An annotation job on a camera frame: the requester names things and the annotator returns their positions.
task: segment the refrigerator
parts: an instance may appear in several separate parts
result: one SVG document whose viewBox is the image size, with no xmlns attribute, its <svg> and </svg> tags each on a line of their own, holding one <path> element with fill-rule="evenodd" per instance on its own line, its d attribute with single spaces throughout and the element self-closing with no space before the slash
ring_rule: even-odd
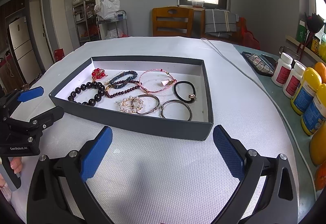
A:
<svg viewBox="0 0 326 224">
<path fill-rule="evenodd" d="M 29 37 L 26 17 L 19 18 L 9 25 L 13 52 L 26 83 L 31 83 L 41 69 L 36 60 Z"/>
</svg>

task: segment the pink braided bracelet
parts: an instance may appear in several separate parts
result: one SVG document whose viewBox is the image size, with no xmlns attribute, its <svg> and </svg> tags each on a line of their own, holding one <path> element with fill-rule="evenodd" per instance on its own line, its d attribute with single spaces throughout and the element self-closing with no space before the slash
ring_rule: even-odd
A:
<svg viewBox="0 0 326 224">
<path fill-rule="evenodd" d="M 150 71 L 156 71 L 156 70 L 161 71 L 161 72 L 165 72 L 167 75 L 169 75 L 169 77 L 171 78 L 171 80 L 162 81 L 162 84 L 163 84 L 163 85 L 169 84 L 169 86 L 165 87 L 164 89 L 161 89 L 161 90 L 158 90 L 158 91 L 149 91 L 149 90 L 147 90 L 147 89 L 143 86 L 143 84 L 141 83 L 141 77 L 142 77 L 145 73 L 148 73 L 148 72 L 150 72 Z M 163 69 L 150 69 L 150 70 L 147 70 L 147 71 L 145 71 L 144 73 L 142 73 L 141 76 L 139 76 L 139 84 L 140 84 L 140 87 L 144 90 L 144 92 L 145 92 L 146 94 L 154 94 L 154 93 L 162 92 L 162 91 L 164 91 L 164 90 L 169 89 L 170 87 L 172 87 L 176 82 L 177 82 L 177 80 L 174 79 L 174 78 L 171 76 L 171 74 L 170 74 L 169 72 L 167 72 L 167 71 L 165 71 L 165 70 L 163 70 Z"/>
</svg>

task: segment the green tabletop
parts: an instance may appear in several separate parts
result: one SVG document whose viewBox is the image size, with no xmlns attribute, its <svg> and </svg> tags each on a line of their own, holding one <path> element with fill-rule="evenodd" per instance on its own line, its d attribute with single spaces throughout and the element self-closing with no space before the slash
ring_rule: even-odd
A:
<svg viewBox="0 0 326 224">
<path fill-rule="evenodd" d="M 234 47 L 237 49 L 239 53 L 242 53 L 242 51 L 255 53 L 257 55 L 264 54 L 268 55 L 272 58 L 274 58 L 276 61 L 279 59 L 279 57 L 269 54 L 267 52 L 263 52 L 256 49 L 251 49 L 243 46 L 234 45 Z M 296 112 L 292 109 L 290 104 L 290 99 L 285 96 L 285 94 L 282 91 L 281 87 L 276 86 L 270 77 L 259 75 L 254 69 L 253 71 L 258 76 L 259 80 L 265 87 L 266 91 L 270 94 L 270 96 L 274 99 L 274 101 L 278 104 L 280 109 L 282 110 L 283 114 L 285 115 L 288 123 L 290 124 L 292 131 L 297 139 L 297 142 L 299 144 L 299 147 L 301 149 L 302 154 L 304 155 L 304 158 L 306 159 L 310 170 L 313 175 L 315 175 L 316 172 L 316 166 L 311 161 L 310 154 L 309 154 L 309 142 L 311 140 L 311 137 L 307 136 L 306 133 L 304 133 L 301 124 L 300 124 L 300 116 L 296 114 Z M 295 155 L 295 161 L 297 164 L 297 170 L 298 170 L 298 177 L 299 177 L 299 209 L 298 209 L 298 221 L 300 221 L 310 210 L 312 205 L 315 203 L 315 197 L 314 197 L 314 189 L 311 182 L 311 178 L 309 176 L 309 172 L 301 158 L 301 155 L 299 154 L 298 148 L 294 142 L 294 139 L 291 135 L 291 132 L 289 128 L 287 127 L 285 121 L 283 120 L 284 126 L 286 128 L 286 131 L 289 135 L 289 138 L 291 140 L 294 155 Z"/>
</svg>

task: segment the smartphone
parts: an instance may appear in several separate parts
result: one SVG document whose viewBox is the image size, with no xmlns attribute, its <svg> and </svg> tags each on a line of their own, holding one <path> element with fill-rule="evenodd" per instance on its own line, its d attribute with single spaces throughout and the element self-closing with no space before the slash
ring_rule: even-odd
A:
<svg viewBox="0 0 326 224">
<path fill-rule="evenodd" d="M 275 59 L 266 55 L 261 55 L 261 57 L 265 59 L 265 61 L 269 62 L 270 66 L 272 66 L 272 70 L 275 70 L 276 63 L 277 63 Z"/>
<path fill-rule="evenodd" d="M 274 71 L 261 57 L 249 52 L 242 52 L 242 56 L 250 63 L 254 70 L 264 76 L 273 76 Z"/>
</svg>

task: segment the gray box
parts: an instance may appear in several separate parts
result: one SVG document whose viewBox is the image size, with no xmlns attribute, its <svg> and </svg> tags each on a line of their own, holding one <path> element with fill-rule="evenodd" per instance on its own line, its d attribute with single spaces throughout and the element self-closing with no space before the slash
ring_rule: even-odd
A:
<svg viewBox="0 0 326 224">
<path fill-rule="evenodd" d="M 91 82 L 91 72 L 94 68 L 103 68 L 108 74 L 108 78 L 115 75 L 117 72 L 122 70 L 134 70 L 137 71 L 139 79 L 140 73 L 153 68 L 162 68 L 166 71 L 169 71 L 171 75 L 177 79 L 177 81 L 191 80 L 195 82 L 196 89 L 196 101 L 188 106 L 192 109 L 193 119 L 192 121 L 184 121 L 178 119 L 163 119 L 159 116 L 160 108 L 156 110 L 153 114 L 156 116 L 147 116 L 147 115 L 138 115 L 138 114 L 129 114 L 119 111 L 118 104 L 114 105 L 116 100 L 121 101 L 124 97 L 128 97 L 129 94 L 124 94 L 109 99 L 103 97 L 103 99 L 96 104 L 95 107 L 77 104 L 67 100 L 67 97 L 70 95 L 70 92 L 74 91 L 76 87 L 80 87 L 81 84 L 86 84 L 86 82 Z M 159 76 L 160 79 L 155 79 L 155 76 L 152 76 L 151 82 L 144 84 L 144 86 L 149 85 L 153 82 L 159 82 L 164 79 L 161 79 L 162 76 Z M 96 90 L 87 89 L 86 93 L 88 95 L 83 95 L 80 97 L 88 101 L 86 98 L 90 99 L 96 94 Z M 140 89 L 133 91 L 133 96 L 144 93 Z M 83 91 L 77 95 L 75 98 L 78 101 L 78 97 L 83 93 Z M 161 104 L 170 100 L 177 99 L 173 94 L 173 87 L 161 92 L 154 94 L 160 98 Z M 211 95 L 208 85 L 207 73 L 205 68 L 205 63 L 200 59 L 192 58 L 181 58 L 181 57 L 166 57 L 166 56 L 99 56 L 91 57 L 80 65 L 76 70 L 74 70 L 68 77 L 66 77 L 60 84 L 58 84 L 55 89 L 49 94 L 50 99 L 56 106 L 61 106 L 66 113 L 82 117 L 94 122 L 102 123 L 109 126 L 114 126 L 122 128 L 129 131 L 140 132 L 144 134 L 151 134 L 162 137 L 177 138 L 177 139 L 191 139 L 191 140 L 205 140 L 213 126 L 213 110 L 211 106 Z M 185 114 L 189 114 L 188 110 L 181 104 L 170 103 L 168 105 L 179 105 L 185 109 Z M 107 109 L 110 105 L 110 108 L 116 108 L 116 110 Z M 169 113 L 166 112 L 167 109 L 164 107 L 164 115 L 167 117 Z M 170 114 L 176 114 L 178 111 L 170 111 Z"/>
</svg>

